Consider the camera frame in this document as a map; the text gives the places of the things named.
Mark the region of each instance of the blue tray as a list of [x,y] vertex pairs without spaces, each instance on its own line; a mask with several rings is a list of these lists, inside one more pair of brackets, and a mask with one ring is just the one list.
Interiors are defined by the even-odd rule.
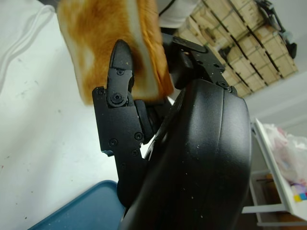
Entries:
[[124,213],[116,186],[96,184],[29,230],[116,230]]

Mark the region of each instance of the toasted bread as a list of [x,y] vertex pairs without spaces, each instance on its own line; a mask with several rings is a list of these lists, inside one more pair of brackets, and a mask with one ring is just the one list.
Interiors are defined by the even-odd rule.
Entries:
[[85,104],[93,103],[95,87],[107,87],[118,39],[132,51],[133,99],[152,101],[172,93],[155,0],[61,0],[57,13]]

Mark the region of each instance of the white tabletop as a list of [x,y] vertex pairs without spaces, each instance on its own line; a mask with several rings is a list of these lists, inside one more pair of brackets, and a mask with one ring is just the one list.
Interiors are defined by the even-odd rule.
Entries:
[[[40,7],[0,2],[0,57]],[[118,180],[114,157],[100,152],[94,108],[80,99],[54,14],[11,62],[0,95],[0,229],[28,229],[106,179]]]

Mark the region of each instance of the black cable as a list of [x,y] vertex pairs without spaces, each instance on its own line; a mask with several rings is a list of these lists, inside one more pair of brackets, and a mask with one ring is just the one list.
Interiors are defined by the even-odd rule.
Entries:
[[176,0],[171,0],[170,3],[159,13],[159,17],[165,12],[167,11],[175,2]]

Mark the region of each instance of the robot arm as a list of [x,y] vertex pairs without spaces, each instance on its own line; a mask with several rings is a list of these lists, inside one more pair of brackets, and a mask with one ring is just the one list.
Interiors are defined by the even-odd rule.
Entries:
[[[101,150],[115,156],[118,198],[127,208],[119,229],[232,229],[249,182],[245,101],[208,48],[165,34],[164,48],[181,93],[162,112],[162,123],[132,99],[133,64],[124,41],[114,47],[107,89],[93,90]],[[126,62],[131,65],[121,66]],[[140,144],[152,138],[154,126],[143,159]]]

